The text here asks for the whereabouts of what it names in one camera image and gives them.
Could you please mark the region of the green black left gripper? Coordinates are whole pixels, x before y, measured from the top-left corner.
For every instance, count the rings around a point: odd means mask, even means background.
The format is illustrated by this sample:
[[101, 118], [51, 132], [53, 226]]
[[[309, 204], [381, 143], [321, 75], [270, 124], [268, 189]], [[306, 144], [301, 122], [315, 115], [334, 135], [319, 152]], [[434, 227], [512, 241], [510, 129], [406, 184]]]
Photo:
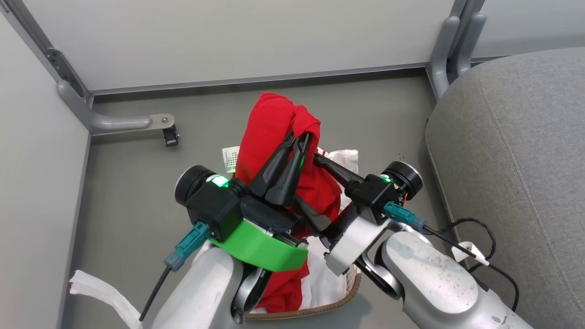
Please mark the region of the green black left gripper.
[[[292, 206], [309, 142], [310, 133], [296, 138], [290, 131], [251, 181], [251, 194], [274, 205]], [[236, 260], [266, 271], [291, 271], [304, 265], [307, 244], [290, 233], [297, 223], [291, 211], [252, 197], [241, 200], [240, 206], [243, 221], [225, 241], [212, 238], [213, 245]]]

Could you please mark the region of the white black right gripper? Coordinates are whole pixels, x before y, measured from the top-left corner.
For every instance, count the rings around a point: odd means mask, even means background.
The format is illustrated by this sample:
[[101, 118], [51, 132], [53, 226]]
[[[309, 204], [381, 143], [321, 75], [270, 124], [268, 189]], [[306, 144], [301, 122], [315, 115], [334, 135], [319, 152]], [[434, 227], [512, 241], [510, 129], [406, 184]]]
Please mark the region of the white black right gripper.
[[[363, 177], [319, 153], [314, 154], [314, 164], [326, 170], [341, 186], [364, 181]], [[320, 214], [299, 195], [294, 196], [293, 208], [304, 218], [312, 233], [328, 229], [321, 242], [328, 250], [324, 257], [326, 266], [336, 276], [345, 273], [389, 227], [389, 218], [383, 217], [382, 223], [372, 222], [368, 217], [360, 216], [356, 208], [345, 208], [332, 223], [329, 217]]]

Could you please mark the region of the red garment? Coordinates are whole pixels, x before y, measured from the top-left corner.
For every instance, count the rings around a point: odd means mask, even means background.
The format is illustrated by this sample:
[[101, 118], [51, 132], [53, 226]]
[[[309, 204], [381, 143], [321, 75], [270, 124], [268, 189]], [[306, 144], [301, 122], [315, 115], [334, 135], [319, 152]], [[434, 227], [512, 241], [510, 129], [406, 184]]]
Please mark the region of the red garment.
[[[340, 210], [341, 188], [326, 170], [314, 165], [320, 138], [320, 121], [305, 106], [285, 96], [263, 92], [251, 110], [240, 143], [234, 176], [247, 185], [269, 160], [284, 138], [311, 133], [311, 142], [297, 187], [297, 194], [314, 210], [334, 221]], [[310, 306], [307, 264], [292, 271], [272, 274], [258, 304], [267, 313], [296, 312]]]

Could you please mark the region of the white printed care label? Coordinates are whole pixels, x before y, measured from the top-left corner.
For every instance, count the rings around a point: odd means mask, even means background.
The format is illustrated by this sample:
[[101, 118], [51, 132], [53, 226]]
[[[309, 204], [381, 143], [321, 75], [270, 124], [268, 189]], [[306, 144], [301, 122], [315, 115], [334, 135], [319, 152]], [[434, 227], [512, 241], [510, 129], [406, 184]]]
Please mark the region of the white printed care label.
[[223, 162], [226, 173], [232, 174], [236, 171], [240, 146], [228, 147], [222, 149]]

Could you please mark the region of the white garment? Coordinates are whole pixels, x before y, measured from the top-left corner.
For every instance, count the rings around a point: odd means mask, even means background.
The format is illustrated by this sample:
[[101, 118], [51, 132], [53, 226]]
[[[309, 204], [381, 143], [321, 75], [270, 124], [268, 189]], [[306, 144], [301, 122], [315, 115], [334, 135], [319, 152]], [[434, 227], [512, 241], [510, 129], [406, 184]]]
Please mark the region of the white garment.
[[[326, 152], [318, 148], [318, 152], [355, 174], [359, 173], [358, 150]], [[338, 302], [346, 296], [346, 279], [344, 276], [336, 276], [326, 266], [324, 260], [326, 248], [323, 243], [317, 237], [308, 237], [307, 241], [309, 275], [301, 279], [302, 302], [299, 310], [319, 308]]]

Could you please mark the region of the grey partition foot with caster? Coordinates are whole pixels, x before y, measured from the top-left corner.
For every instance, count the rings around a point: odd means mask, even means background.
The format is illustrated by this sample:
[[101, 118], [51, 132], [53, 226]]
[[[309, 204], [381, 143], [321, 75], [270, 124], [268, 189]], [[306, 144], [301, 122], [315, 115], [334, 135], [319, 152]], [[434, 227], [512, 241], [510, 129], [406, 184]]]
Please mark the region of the grey partition foot with caster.
[[126, 116], [98, 114], [65, 80], [57, 81], [56, 90], [61, 100], [93, 136], [161, 130], [167, 147], [178, 144], [179, 135], [174, 116], [171, 114]]

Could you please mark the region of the grey forked partition foot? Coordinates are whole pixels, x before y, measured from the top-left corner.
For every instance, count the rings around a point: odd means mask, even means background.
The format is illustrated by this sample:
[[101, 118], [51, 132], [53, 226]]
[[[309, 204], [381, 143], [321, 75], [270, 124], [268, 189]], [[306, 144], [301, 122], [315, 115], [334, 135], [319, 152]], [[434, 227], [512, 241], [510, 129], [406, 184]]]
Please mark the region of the grey forked partition foot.
[[450, 82], [472, 66], [472, 54], [479, 41], [487, 15], [481, 12], [485, 0], [455, 0], [443, 21], [430, 61], [427, 76], [438, 100]]

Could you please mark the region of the grey fabric sofa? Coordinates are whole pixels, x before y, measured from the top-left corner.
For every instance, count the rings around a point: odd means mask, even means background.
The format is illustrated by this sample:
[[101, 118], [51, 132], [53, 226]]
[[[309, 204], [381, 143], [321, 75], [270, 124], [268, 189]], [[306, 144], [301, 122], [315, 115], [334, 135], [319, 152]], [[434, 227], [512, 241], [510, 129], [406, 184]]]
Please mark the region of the grey fabric sofa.
[[493, 231], [516, 313], [534, 329], [585, 329], [585, 48], [471, 68], [425, 139], [450, 219]]

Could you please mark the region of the white cloth strip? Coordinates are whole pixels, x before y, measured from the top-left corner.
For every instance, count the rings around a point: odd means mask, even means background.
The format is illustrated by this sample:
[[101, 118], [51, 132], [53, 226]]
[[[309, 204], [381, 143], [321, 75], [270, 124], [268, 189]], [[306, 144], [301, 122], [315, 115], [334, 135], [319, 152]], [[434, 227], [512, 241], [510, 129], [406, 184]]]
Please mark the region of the white cloth strip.
[[70, 294], [95, 298], [111, 306], [129, 329], [144, 329], [140, 313], [117, 289], [84, 271], [76, 270], [69, 279]]

